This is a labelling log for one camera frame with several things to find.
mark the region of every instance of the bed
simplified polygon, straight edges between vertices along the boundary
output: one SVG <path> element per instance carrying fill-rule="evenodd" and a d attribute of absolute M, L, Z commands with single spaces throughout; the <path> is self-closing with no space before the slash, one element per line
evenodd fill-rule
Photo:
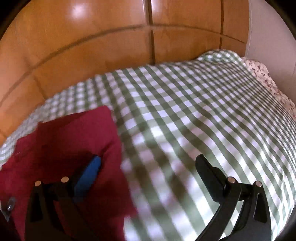
<path fill-rule="evenodd" d="M 196 239 L 218 208 L 196 173 L 199 154 L 243 183 L 262 181 L 274 240 L 296 200 L 295 106 L 263 65 L 241 58 L 248 1 L 113 4 L 33 0 L 10 24 L 1 165 L 39 121 L 106 105 L 139 213 L 125 220 L 127 240 Z"/>

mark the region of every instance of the blue object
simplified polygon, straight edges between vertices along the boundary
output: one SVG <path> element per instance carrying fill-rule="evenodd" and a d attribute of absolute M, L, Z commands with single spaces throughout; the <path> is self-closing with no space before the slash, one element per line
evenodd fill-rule
<path fill-rule="evenodd" d="M 88 166 L 84 169 L 81 177 L 74 186 L 74 202 L 80 202 L 87 195 L 93 185 L 101 166 L 101 158 L 95 156 Z"/>

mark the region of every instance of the green gingham bedspread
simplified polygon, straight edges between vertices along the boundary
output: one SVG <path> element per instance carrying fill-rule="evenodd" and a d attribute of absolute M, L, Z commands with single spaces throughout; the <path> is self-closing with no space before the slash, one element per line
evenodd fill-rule
<path fill-rule="evenodd" d="M 122 169 L 139 212 L 126 218 L 127 240 L 195 240 L 218 208 L 195 169 L 204 154 L 227 176 L 262 181 L 273 239 L 295 203 L 296 122 L 231 51 L 194 61 L 117 70 L 56 94 L 0 149 L 39 121 L 106 105 L 122 141 Z M 238 218 L 237 206 L 223 236 Z"/>

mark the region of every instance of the wooden panel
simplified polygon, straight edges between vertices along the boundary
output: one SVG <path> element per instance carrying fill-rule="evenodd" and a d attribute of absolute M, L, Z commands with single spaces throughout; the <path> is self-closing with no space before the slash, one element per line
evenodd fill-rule
<path fill-rule="evenodd" d="M 6 137 L 0 133 L 0 147 L 5 142 L 5 140 L 6 140 Z"/>
<path fill-rule="evenodd" d="M 228 37 L 222 38 L 222 49 L 228 49 L 236 52 L 239 56 L 244 57 L 246 44 Z"/>
<path fill-rule="evenodd" d="M 18 45 L 13 21 L 0 41 L 0 101 L 27 71 L 28 66 Z"/>
<path fill-rule="evenodd" d="M 249 33 L 248 0 L 223 0 L 223 34 L 247 43 Z"/>
<path fill-rule="evenodd" d="M 142 0 L 34 0 L 18 15 L 17 30 L 36 64 L 81 38 L 145 23 Z"/>
<path fill-rule="evenodd" d="M 95 74 L 151 62 L 150 31 L 110 33 L 72 47 L 34 71 L 48 97 Z"/>
<path fill-rule="evenodd" d="M 199 29 L 165 27 L 153 33 L 156 63 L 192 60 L 220 44 L 219 34 Z"/>
<path fill-rule="evenodd" d="M 219 32 L 221 0 L 151 0 L 154 24 L 187 25 Z"/>
<path fill-rule="evenodd" d="M 44 103 L 44 98 L 36 82 L 32 76 L 28 76 L 0 106 L 0 130 L 9 136 L 42 103 Z"/>

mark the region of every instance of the metal screw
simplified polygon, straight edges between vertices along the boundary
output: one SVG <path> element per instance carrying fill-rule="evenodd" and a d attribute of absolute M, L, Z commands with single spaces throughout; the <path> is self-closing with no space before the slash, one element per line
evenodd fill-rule
<path fill-rule="evenodd" d="M 35 186 L 36 187 L 39 187 L 41 185 L 41 181 L 37 181 L 37 182 L 35 182 Z"/>
<path fill-rule="evenodd" d="M 228 177 L 228 178 L 227 178 L 227 181 L 229 181 L 230 183 L 233 184 L 233 183 L 235 183 L 236 180 L 235 180 L 234 177 Z"/>
<path fill-rule="evenodd" d="M 66 183 L 66 182 L 68 182 L 69 181 L 69 178 L 68 177 L 63 177 L 62 179 L 61 179 L 61 182 L 62 183 Z"/>
<path fill-rule="evenodd" d="M 256 181 L 255 184 L 257 187 L 262 187 L 262 183 L 260 181 Z"/>

